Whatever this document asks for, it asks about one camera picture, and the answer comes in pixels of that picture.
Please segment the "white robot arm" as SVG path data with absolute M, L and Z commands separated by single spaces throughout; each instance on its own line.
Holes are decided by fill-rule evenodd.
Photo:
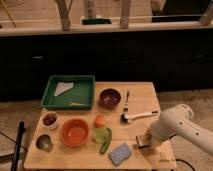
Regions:
M 162 111 L 145 133 L 150 146 L 158 147 L 176 134 L 213 157 L 213 132 L 192 122 L 193 115 L 193 110 L 186 104 Z

